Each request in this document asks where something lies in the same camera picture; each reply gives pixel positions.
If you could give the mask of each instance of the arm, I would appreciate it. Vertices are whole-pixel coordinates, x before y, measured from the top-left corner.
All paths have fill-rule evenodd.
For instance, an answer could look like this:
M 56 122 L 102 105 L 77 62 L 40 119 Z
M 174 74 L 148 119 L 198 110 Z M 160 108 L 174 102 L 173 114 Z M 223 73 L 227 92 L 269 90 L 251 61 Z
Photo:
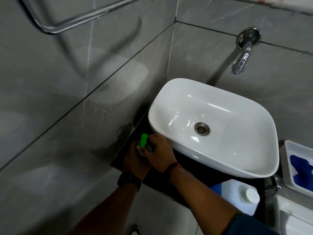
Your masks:
M 177 162 L 171 143 L 160 134 L 149 136 L 156 146 L 154 152 L 144 151 L 151 165 L 163 173 L 168 166 Z M 180 167 L 171 170 L 169 181 L 189 205 L 204 234 L 221 234 L 240 211 L 218 194 Z
M 131 171 L 141 181 L 151 165 L 142 162 L 135 152 L 133 142 L 124 159 L 123 171 Z M 117 188 L 108 198 L 88 213 L 73 229 L 70 235 L 117 235 L 123 232 L 127 214 L 138 188 L 128 183 Z

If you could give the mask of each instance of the wristwatch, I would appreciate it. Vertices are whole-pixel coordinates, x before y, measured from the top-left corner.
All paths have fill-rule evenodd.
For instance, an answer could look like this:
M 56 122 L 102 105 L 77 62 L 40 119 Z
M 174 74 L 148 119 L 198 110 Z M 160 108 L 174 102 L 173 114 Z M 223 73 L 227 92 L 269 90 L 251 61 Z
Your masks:
M 141 180 L 135 176 L 134 174 L 132 174 L 130 171 L 124 171 L 117 182 L 118 186 L 122 186 L 125 185 L 127 183 L 134 183 L 137 187 L 138 187 L 138 191 L 140 189 L 141 186 Z

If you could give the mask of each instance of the metal drain strainer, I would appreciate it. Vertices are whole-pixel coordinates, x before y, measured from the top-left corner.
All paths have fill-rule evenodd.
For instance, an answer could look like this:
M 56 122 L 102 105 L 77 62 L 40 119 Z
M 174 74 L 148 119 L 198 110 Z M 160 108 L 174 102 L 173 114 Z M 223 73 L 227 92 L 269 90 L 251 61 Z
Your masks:
M 203 122 L 196 123 L 194 129 L 197 134 L 202 135 L 202 136 L 206 136 L 210 133 L 209 126 Z

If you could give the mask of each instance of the black countertop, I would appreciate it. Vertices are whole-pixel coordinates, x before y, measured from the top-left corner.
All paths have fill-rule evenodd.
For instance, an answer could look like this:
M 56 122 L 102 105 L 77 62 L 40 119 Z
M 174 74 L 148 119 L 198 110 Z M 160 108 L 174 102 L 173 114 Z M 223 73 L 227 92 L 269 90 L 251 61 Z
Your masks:
M 118 153 L 115 160 L 112 162 L 112 166 L 116 167 L 119 170 L 122 170 L 122 162 L 124 159 L 124 156 L 128 150 L 128 147 L 132 141 L 140 140 L 141 134 L 153 134 L 153 131 L 150 127 L 149 121 L 148 121 L 148 113 L 145 114 L 135 131 L 131 134 L 129 139 L 127 140 L 126 144 L 123 146 L 123 148 Z M 204 183 L 206 186 L 211 187 L 213 185 L 219 184 L 221 182 L 235 179 L 244 183 L 247 183 L 251 186 L 254 186 L 260 195 L 260 202 L 258 204 L 258 207 L 256 209 L 256 212 L 254 214 L 254 218 L 261 221 L 262 223 L 265 223 L 265 194 L 264 194 L 264 179 L 245 179 L 245 178 L 239 178 L 235 176 L 231 176 L 225 173 L 222 173 L 220 171 L 217 171 L 213 168 L 210 168 L 208 166 L 205 166 L 181 153 L 174 150 L 175 157 L 180 163 L 183 168 L 185 168 L 187 171 L 189 171 L 191 174 L 193 174 L 198 180 L 200 180 L 202 183 Z M 173 198 L 178 203 L 188 207 L 182 196 L 179 194 L 179 192 L 176 190 L 176 188 L 172 185 L 167 184 L 162 176 L 161 173 L 156 171 L 154 168 L 152 168 L 148 174 L 147 177 L 144 179 L 143 183 L 153 189 L 156 189 L 167 196 Z

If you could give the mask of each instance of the ceramic wash basin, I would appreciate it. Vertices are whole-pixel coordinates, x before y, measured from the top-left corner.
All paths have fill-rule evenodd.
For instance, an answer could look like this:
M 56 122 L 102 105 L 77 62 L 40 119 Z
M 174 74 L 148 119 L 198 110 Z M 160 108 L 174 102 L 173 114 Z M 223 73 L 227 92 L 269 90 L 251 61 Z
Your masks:
M 175 150 L 224 173 L 264 178 L 278 168 L 274 121 L 264 107 L 242 96 L 173 79 L 155 98 L 148 117 L 154 132 L 170 139 Z

